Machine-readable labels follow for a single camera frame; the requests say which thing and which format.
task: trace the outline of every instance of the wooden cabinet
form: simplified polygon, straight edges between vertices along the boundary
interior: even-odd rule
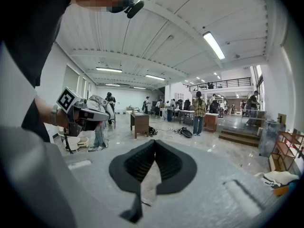
[[[204,117],[204,130],[215,132],[218,126],[219,114],[207,113]]]

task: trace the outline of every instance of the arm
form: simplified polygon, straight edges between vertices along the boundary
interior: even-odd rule
[[[35,97],[35,103],[39,111],[41,120],[46,124],[52,124],[51,111],[53,107],[45,103],[39,96]],[[66,117],[67,115],[65,114],[65,112],[62,109],[59,109],[56,117],[58,126],[68,128],[68,122]]]

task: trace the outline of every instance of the white ceiling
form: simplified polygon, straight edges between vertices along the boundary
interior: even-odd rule
[[[63,16],[57,42],[97,84],[151,89],[264,60],[265,0],[144,1],[144,8],[131,20],[123,12],[71,5]],[[206,44],[202,34],[207,31],[219,43],[225,59],[220,61]],[[123,73],[99,72],[98,66],[122,69]],[[146,78],[146,74],[166,81]]]

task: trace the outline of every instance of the cable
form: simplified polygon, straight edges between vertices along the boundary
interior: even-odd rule
[[[143,202],[143,201],[141,201],[141,203],[143,203],[143,204],[145,204],[145,205],[147,205],[147,206],[149,206],[149,207],[152,207],[150,204],[145,203],[145,202]]]
[[[67,131],[66,129],[64,128],[64,132],[65,132],[65,141],[66,141],[66,146],[67,146],[67,149],[68,151],[70,152],[70,154],[74,154],[72,151],[71,151],[71,148],[70,148],[70,145],[68,144],[68,141],[67,141]]]

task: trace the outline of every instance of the wooden table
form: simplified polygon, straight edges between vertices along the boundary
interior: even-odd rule
[[[215,132],[218,126],[219,114],[206,113],[204,117],[204,130]]]
[[[149,115],[144,113],[131,113],[131,131],[132,126],[135,126],[135,139],[137,139],[137,133],[147,133],[149,136]]]

